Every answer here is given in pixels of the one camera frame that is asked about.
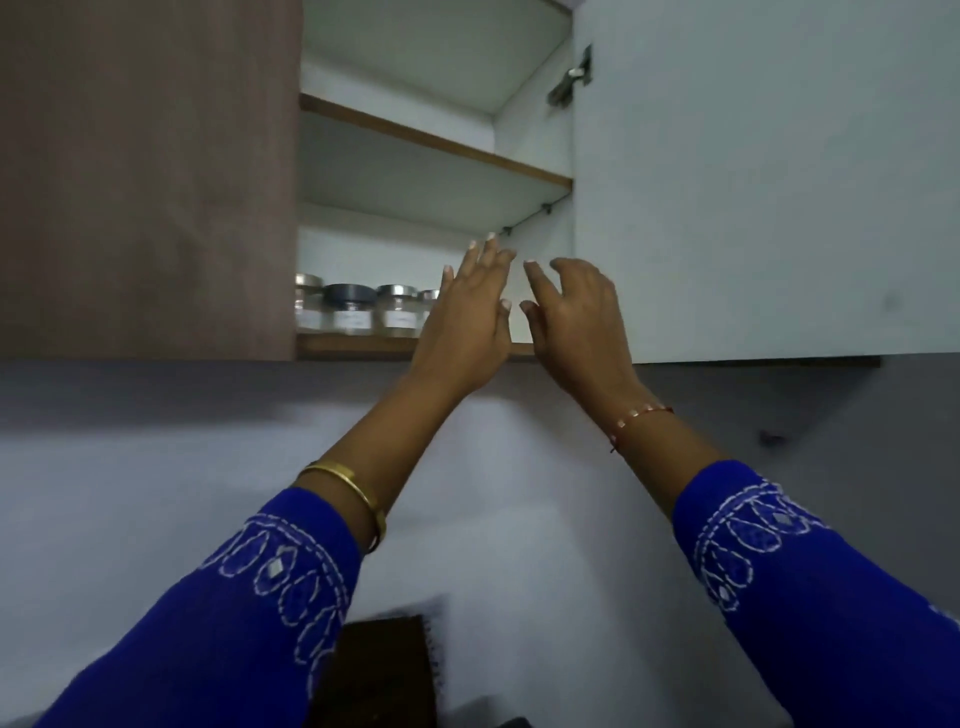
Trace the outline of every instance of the door hinge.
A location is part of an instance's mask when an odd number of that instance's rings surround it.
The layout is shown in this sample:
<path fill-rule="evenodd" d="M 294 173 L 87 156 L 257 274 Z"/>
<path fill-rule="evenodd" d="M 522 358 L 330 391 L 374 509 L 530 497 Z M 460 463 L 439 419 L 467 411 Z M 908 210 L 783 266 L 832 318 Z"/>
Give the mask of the door hinge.
<path fill-rule="evenodd" d="M 584 57 L 580 65 L 564 73 L 564 78 L 546 95 L 546 103 L 552 107 L 566 109 L 573 101 L 573 85 L 578 81 L 584 85 L 593 81 L 593 46 L 584 49 Z"/>

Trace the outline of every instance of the jar label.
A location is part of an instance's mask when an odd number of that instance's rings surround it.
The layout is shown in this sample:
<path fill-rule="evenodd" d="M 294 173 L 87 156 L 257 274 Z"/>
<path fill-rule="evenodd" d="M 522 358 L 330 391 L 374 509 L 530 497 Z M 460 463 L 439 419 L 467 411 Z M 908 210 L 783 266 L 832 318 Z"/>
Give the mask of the jar label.
<path fill-rule="evenodd" d="M 334 328 L 373 328 L 373 314 L 370 311 L 334 311 Z"/>
<path fill-rule="evenodd" d="M 413 311 L 384 311 L 383 325 L 386 328 L 416 328 L 417 314 Z"/>
<path fill-rule="evenodd" d="M 320 329 L 320 311 L 311 311 L 306 308 L 297 311 L 297 328 Z"/>

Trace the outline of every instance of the glass jar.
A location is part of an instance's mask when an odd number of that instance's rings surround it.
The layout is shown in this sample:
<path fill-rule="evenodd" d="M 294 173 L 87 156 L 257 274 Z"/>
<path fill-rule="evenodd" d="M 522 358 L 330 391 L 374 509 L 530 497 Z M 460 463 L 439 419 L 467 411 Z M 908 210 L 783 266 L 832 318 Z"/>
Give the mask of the glass jar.
<path fill-rule="evenodd" d="M 419 291 L 410 285 L 381 285 L 376 289 L 377 333 L 401 339 L 417 337 Z"/>
<path fill-rule="evenodd" d="M 431 288 L 426 291 L 420 291 L 420 295 L 417 296 L 417 300 L 420 302 L 420 320 L 417 326 L 417 333 L 423 331 L 423 325 L 430 316 L 430 311 L 433 310 L 433 304 L 437 302 L 439 297 L 439 288 Z"/>
<path fill-rule="evenodd" d="M 347 336 L 373 334 L 376 291 L 366 285 L 333 283 L 324 289 L 324 331 Z"/>
<path fill-rule="evenodd" d="M 297 273 L 294 277 L 294 316 L 297 331 L 319 331 L 322 326 L 323 304 L 320 293 L 324 282 L 309 273 Z"/>

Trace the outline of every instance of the person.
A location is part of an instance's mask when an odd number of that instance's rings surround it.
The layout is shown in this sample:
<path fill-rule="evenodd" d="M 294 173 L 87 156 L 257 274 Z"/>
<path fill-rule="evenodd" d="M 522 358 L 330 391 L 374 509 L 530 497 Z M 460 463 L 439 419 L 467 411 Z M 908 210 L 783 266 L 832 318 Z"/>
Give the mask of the person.
<path fill-rule="evenodd" d="M 174 585 L 40 720 L 299 726 L 347 617 L 363 555 L 453 409 L 510 351 L 515 254 L 471 244 L 409 371 L 320 461 Z M 521 304 L 547 372 L 608 435 L 708 597 L 798 726 L 960 725 L 960 624 L 728 458 L 637 378 L 612 283 L 524 263 Z"/>

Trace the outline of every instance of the brown wooden cabinet door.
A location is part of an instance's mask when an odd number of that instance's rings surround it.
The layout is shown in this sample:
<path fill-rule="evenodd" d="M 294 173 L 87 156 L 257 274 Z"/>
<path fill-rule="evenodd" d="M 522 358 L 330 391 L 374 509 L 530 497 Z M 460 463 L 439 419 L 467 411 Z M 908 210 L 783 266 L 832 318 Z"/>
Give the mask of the brown wooden cabinet door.
<path fill-rule="evenodd" d="M 0 355 L 293 355 L 301 25 L 0 3 Z"/>

